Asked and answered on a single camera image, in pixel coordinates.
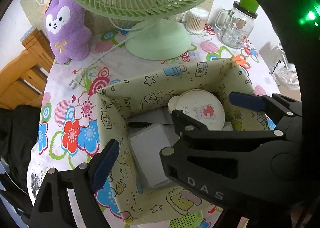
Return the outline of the cream round bear compact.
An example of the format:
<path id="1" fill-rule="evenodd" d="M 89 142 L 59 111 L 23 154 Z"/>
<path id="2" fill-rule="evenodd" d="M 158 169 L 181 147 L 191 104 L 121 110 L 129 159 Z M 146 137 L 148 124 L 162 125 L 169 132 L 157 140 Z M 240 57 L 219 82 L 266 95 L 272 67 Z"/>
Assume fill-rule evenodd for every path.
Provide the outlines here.
<path id="1" fill-rule="evenodd" d="M 172 114 L 174 110 L 183 111 L 209 130 L 222 130 L 225 125 L 225 111 L 221 102 L 205 90 L 189 90 L 172 97 L 168 102 L 168 111 Z"/>

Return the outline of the clear plastic case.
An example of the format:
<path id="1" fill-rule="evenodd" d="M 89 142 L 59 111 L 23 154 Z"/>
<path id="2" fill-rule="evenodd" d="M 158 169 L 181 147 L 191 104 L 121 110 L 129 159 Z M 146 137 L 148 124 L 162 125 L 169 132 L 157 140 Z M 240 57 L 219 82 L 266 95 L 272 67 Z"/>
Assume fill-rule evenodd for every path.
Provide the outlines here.
<path id="1" fill-rule="evenodd" d="M 129 141 L 138 174 L 143 185 L 158 188 L 169 183 L 165 176 L 160 151 L 173 146 L 179 140 L 173 125 L 156 123 L 129 135 Z"/>

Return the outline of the black key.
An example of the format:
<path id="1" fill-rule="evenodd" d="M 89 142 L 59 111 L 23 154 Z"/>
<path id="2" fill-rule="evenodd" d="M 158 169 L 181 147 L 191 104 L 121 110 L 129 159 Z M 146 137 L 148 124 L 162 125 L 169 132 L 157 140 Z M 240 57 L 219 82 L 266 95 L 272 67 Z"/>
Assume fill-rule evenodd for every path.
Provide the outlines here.
<path id="1" fill-rule="evenodd" d="M 128 127 L 130 128 L 147 128 L 150 125 L 152 125 L 152 123 L 150 122 L 141 122 L 141 121 L 130 121 L 127 123 Z"/>

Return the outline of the green perforated panda speaker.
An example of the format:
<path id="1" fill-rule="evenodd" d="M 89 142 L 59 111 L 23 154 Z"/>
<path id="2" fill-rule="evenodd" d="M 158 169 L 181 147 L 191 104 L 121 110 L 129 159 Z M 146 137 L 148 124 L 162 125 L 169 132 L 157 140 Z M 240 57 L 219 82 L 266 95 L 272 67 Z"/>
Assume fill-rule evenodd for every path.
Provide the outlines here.
<path id="1" fill-rule="evenodd" d="M 196 228 L 203 220 L 202 211 L 188 214 L 170 221 L 169 228 Z"/>

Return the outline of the white clip fan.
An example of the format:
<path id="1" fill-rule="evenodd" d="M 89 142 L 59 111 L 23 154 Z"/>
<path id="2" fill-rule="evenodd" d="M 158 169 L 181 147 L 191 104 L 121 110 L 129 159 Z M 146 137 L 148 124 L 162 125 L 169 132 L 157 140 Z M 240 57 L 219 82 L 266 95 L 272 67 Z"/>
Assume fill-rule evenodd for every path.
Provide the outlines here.
<path id="1" fill-rule="evenodd" d="M 276 77 L 276 80 L 281 86 L 284 86 L 289 90 L 299 90 L 300 85 L 295 64 L 288 61 L 281 43 L 278 43 L 278 49 L 281 52 L 282 59 L 276 63 L 272 74 Z"/>

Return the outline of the yellow cartoon fabric storage box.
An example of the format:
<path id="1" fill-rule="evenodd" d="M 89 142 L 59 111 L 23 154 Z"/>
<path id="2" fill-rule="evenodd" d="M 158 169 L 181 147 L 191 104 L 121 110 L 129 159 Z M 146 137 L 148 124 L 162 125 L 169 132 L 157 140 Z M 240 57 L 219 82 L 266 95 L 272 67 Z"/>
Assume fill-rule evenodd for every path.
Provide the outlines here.
<path id="1" fill-rule="evenodd" d="M 225 111 L 225 121 L 234 130 L 268 130 L 265 114 L 233 106 L 228 101 L 232 91 L 254 93 L 249 78 L 230 58 L 165 68 L 103 88 L 96 97 L 99 138 L 103 146 L 111 139 L 119 142 L 119 155 L 108 184 L 126 224 L 167 221 L 210 206 L 174 183 L 145 187 L 129 141 L 129 135 L 138 129 L 128 127 L 128 122 L 172 125 L 169 100 L 194 89 L 216 93 Z"/>

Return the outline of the orange scissors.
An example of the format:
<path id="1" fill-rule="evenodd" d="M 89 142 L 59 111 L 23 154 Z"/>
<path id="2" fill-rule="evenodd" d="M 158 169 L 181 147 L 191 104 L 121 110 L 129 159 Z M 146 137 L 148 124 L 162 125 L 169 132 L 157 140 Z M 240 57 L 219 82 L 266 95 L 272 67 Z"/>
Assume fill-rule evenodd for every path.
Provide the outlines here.
<path id="1" fill-rule="evenodd" d="M 247 62 L 246 58 L 239 54 L 237 56 L 234 56 L 232 58 L 239 66 L 241 66 L 242 68 L 249 70 L 251 68 L 251 65 Z"/>

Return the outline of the floral tablecloth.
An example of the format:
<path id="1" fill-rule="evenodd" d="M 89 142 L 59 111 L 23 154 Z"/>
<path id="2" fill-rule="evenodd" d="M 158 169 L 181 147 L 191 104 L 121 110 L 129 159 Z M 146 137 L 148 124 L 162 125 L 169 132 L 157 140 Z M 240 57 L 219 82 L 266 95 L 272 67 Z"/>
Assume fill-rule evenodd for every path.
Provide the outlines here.
<path id="1" fill-rule="evenodd" d="M 163 61 L 144 60 L 130 54 L 124 46 L 126 37 L 127 32 L 120 29 L 93 36 L 85 60 L 52 66 L 43 95 L 39 137 L 31 150 L 27 173 L 28 192 L 32 200 L 35 200 L 48 169 L 74 169 L 103 149 L 98 132 L 99 114 L 94 112 L 95 95 L 109 85 L 165 68 L 215 58 L 232 59 L 241 54 L 251 65 L 249 70 L 241 69 L 249 78 L 254 94 L 271 95 L 279 91 L 267 64 L 249 41 L 241 49 L 229 48 L 218 40 L 216 29 L 211 25 L 205 25 L 201 34 L 191 36 L 191 46 L 185 53 Z M 85 75 L 80 86 L 71 89 L 69 83 L 78 71 L 84 71 Z M 123 221 L 108 181 L 95 197 L 112 227 L 133 227 Z M 221 208 L 209 206 L 202 213 L 203 220 L 199 227 L 212 227 Z M 142 226 L 168 227 L 170 221 Z"/>

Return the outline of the black clothing on chair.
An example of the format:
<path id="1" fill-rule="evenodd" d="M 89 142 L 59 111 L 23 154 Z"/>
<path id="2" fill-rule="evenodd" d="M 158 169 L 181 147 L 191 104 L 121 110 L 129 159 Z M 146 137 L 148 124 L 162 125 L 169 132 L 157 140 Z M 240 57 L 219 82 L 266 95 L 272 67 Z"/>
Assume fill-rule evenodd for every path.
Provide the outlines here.
<path id="1" fill-rule="evenodd" d="M 33 205 L 28 195 L 27 170 L 30 152 L 37 142 L 40 109 L 19 105 L 14 110 L 1 109 L 1 159 L 9 166 L 1 174 L 4 190 L 1 195 L 25 220 L 29 220 Z"/>

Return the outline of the glass mug jar green lid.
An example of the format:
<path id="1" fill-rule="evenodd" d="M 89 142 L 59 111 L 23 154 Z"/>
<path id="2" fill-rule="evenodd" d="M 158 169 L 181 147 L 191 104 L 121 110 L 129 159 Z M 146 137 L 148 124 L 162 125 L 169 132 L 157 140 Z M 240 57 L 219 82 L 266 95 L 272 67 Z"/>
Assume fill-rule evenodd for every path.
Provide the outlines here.
<path id="1" fill-rule="evenodd" d="M 244 46 L 254 28 L 259 3 L 256 0 L 234 1 L 232 9 L 221 10 L 215 19 L 218 39 L 234 49 Z"/>

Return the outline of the cotton swab container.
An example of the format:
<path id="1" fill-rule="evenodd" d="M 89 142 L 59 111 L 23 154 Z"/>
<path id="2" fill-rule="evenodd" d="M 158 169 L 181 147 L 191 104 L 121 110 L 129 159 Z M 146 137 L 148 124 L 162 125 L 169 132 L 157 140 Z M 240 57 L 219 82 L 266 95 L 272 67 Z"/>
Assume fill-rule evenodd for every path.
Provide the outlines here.
<path id="1" fill-rule="evenodd" d="M 209 12 L 203 8 L 195 7 L 187 11 L 186 30 L 191 34 L 202 33 L 208 20 Z"/>

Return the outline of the white fan power plug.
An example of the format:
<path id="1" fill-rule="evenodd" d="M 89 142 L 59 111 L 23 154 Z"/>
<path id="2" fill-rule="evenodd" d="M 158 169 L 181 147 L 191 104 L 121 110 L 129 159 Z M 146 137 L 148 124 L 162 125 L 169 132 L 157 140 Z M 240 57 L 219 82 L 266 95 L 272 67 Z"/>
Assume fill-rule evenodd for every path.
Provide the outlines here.
<path id="1" fill-rule="evenodd" d="M 84 75 L 85 75 L 84 71 L 78 71 L 76 73 L 76 76 L 72 77 L 72 80 L 69 83 L 69 86 L 71 87 L 71 89 L 75 89 L 77 86 L 80 86 Z"/>

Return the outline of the wooden chair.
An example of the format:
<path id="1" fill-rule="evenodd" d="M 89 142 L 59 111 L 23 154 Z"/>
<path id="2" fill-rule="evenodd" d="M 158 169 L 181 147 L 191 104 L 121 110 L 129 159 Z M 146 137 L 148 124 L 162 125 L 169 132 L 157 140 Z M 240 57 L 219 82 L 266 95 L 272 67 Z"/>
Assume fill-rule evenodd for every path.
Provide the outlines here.
<path id="1" fill-rule="evenodd" d="M 54 55 L 45 34 L 34 29 L 22 41 L 23 52 L 1 70 L 1 108 L 14 110 L 19 105 L 41 107 L 46 74 Z"/>

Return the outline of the purple plush bunny toy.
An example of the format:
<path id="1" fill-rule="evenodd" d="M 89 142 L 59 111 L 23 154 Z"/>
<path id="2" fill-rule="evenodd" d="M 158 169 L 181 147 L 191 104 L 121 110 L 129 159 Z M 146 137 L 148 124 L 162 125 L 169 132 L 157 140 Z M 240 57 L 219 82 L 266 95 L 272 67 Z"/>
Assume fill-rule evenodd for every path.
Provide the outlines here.
<path id="1" fill-rule="evenodd" d="M 44 12 L 47 38 L 59 64 L 88 56 L 91 31 L 85 26 L 85 10 L 74 0 L 50 0 Z"/>

